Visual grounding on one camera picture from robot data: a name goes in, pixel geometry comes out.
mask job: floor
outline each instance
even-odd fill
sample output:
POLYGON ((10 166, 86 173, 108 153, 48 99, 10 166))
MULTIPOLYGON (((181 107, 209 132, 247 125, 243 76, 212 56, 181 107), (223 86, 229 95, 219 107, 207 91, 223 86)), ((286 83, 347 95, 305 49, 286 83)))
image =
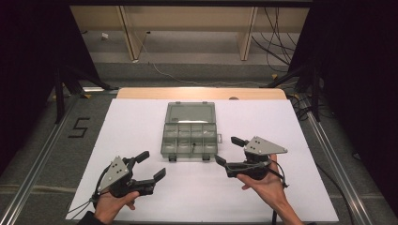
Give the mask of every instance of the floor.
MULTIPOLYGON (((267 47, 266 39, 270 39, 271 36, 272 34, 255 34, 254 39, 267 47)), ((192 85, 258 87, 260 84, 272 82, 275 76, 283 76, 287 70, 284 63, 265 54, 255 42, 252 42, 249 59, 241 61, 236 36, 233 33, 150 32, 145 39, 145 48, 139 60, 134 62, 129 58, 120 32, 88 31, 83 32, 83 37, 101 79, 119 87, 192 85), (107 34, 108 38, 103 39, 102 33, 107 34), (243 79, 235 77, 235 74, 243 76, 243 79)), ((297 42, 298 38, 299 34, 290 34, 290 37, 281 34, 286 49, 294 49, 294 42, 297 42)), ((294 52, 287 50, 290 54, 287 56, 283 54, 281 47, 271 45, 269 49, 287 61, 294 52)), ((291 88, 294 84, 295 80, 292 80, 280 87, 287 94, 294 94, 291 88)), ((19 212, 15 224, 73 224, 64 218, 113 98, 115 93, 103 92, 74 97, 69 96, 66 90, 68 119, 59 127, 60 132, 54 135, 55 102, 53 96, 49 96, 48 104, 43 109, 36 129, 0 177, 0 212, 5 212, 14 199, 40 152, 49 149, 50 154, 38 171, 38 178, 29 190, 28 198, 22 202, 22 211, 19 212), (83 138, 71 138, 70 136, 80 132, 73 129, 79 118, 89 118, 79 124, 88 130, 83 138), (52 135, 55 137, 55 142, 48 143, 48 137, 52 135)), ((321 171, 325 170, 333 180, 338 178, 336 171, 330 166, 325 146, 318 140, 314 131, 311 114, 307 118, 308 115, 305 113, 299 119, 300 125, 314 160, 320 165, 319 172, 340 219, 336 224, 350 224, 351 218, 355 220, 354 224, 398 224, 397 217, 390 210, 360 159, 352 156, 355 150, 328 108, 328 103, 323 98, 320 100, 320 124, 329 139, 332 151, 337 155, 344 173, 364 205, 364 215, 369 217, 370 221, 363 222, 358 220, 358 216, 350 216, 344 195, 321 171)), ((292 98, 295 107, 300 104, 300 108, 303 108, 305 102, 303 99, 298 103, 292 98)))

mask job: desk panel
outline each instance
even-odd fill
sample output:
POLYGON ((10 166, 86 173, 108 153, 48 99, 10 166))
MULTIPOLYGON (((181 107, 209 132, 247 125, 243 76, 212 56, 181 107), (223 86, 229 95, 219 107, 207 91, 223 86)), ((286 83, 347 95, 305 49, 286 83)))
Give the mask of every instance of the desk panel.
MULTIPOLYGON (((286 195, 305 221, 337 221, 328 193, 297 118, 288 100, 217 100, 217 129, 222 135, 219 155, 227 161, 243 161, 242 148, 230 137, 251 139, 257 135, 289 150, 279 155, 289 188, 286 195)), ((136 210, 123 208, 115 220, 150 223, 262 223, 271 221, 272 210, 252 190, 228 178, 225 169, 209 162, 161 156, 161 137, 168 102, 176 99, 114 99, 87 164, 70 209, 91 196, 103 169, 115 156, 135 157, 147 150, 150 158, 134 167, 137 180, 151 178, 166 168, 155 193, 136 200, 136 210)))

